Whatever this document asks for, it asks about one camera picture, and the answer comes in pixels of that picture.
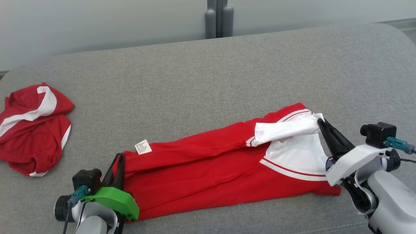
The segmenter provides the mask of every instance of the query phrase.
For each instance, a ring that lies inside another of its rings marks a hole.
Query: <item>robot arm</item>
[[[397,140],[396,126],[364,125],[360,132],[367,136],[366,144],[355,147],[327,120],[318,120],[318,125],[332,154],[326,165],[329,184],[349,192],[373,233],[416,233],[416,194],[389,173],[401,160],[395,149],[387,147],[396,146],[389,144]],[[414,152],[411,146],[398,148]]]

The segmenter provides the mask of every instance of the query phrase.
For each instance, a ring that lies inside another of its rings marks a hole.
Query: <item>red fabric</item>
[[[52,169],[70,130],[65,114],[72,108],[68,98],[45,83],[12,92],[0,113],[0,160],[27,176]]]
[[[298,103],[264,118],[152,143],[152,152],[141,155],[125,151],[124,188],[139,206],[139,219],[308,192],[339,195],[327,181],[294,179],[259,163],[270,143],[247,145],[257,122],[274,123],[302,109]]]

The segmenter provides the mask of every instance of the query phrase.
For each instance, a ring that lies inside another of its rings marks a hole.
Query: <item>floor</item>
[[[416,44],[416,18],[380,22],[400,29]],[[0,71],[0,80],[8,71]]]

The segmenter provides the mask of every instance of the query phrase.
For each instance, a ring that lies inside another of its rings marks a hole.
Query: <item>teal connector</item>
[[[88,188],[85,185],[81,185],[68,199],[68,205],[72,203],[76,205],[81,199],[83,199],[89,193]]]
[[[414,145],[394,137],[388,137],[384,145],[393,149],[403,150],[407,154],[413,154],[415,149]]]

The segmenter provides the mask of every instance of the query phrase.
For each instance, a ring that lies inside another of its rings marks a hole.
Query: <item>green plastic bracket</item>
[[[127,220],[139,219],[139,207],[133,197],[114,187],[102,187],[95,195],[83,198],[86,202],[98,202],[101,205],[126,216]]]

